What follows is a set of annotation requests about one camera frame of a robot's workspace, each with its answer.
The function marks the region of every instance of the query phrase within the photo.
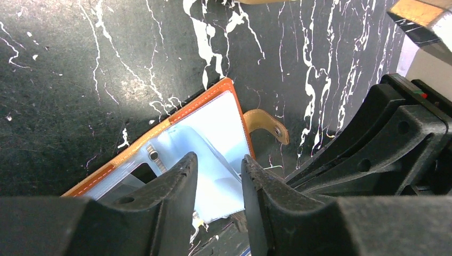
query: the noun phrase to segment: card holder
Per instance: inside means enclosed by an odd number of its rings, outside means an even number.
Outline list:
[[[249,133],[256,129],[269,131],[283,144],[289,142],[286,128],[265,111],[243,115],[232,80],[225,78],[64,196],[112,202],[194,151],[199,165],[195,209],[202,221],[210,223],[243,209],[240,166],[246,154],[254,156]]]

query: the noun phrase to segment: tan leather tab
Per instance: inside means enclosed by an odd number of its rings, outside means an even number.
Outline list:
[[[289,132],[287,129],[264,110],[253,109],[244,113],[243,117],[249,133],[257,129],[265,129],[273,134],[282,144],[289,144]]]

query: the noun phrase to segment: screw hole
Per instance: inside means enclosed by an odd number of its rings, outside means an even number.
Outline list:
[[[406,121],[402,121],[397,126],[397,130],[400,134],[407,134],[409,132],[409,124]]]
[[[152,161],[155,161],[158,159],[158,153],[156,151],[152,151],[149,153],[149,158],[151,158]]]
[[[364,159],[358,164],[358,171],[368,172],[370,170],[370,166],[371,166],[370,160]]]
[[[121,197],[120,199],[116,200],[116,204],[128,204],[133,201],[135,201],[135,198],[126,196],[126,197]]]

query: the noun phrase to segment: orange leather wallet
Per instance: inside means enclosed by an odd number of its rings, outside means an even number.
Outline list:
[[[281,143],[289,143],[286,128],[265,111],[254,109],[243,114],[232,80],[224,78],[153,127],[63,196],[89,196],[102,200],[119,185],[126,184],[123,188],[138,189],[144,186],[144,183],[130,174],[141,164],[147,163],[155,175],[159,176],[179,160],[178,154],[186,154],[187,150],[194,151],[198,155],[195,209],[200,209],[198,212],[201,218],[205,223],[209,223],[223,217],[222,214],[242,210],[241,191],[228,196],[228,192],[224,191],[226,186],[221,182],[228,179],[241,182],[241,160],[245,154],[254,157],[249,134],[256,129],[265,129]],[[222,169],[229,170],[229,173],[222,172]],[[225,209],[222,213],[207,209],[207,204],[210,207],[219,201],[224,205],[228,200],[230,205],[236,206]]]

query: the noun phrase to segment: black marble surface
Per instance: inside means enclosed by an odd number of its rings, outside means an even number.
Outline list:
[[[252,135],[284,178],[396,70],[392,2],[4,1],[0,195],[61,195],[221,76],[288,128]]]

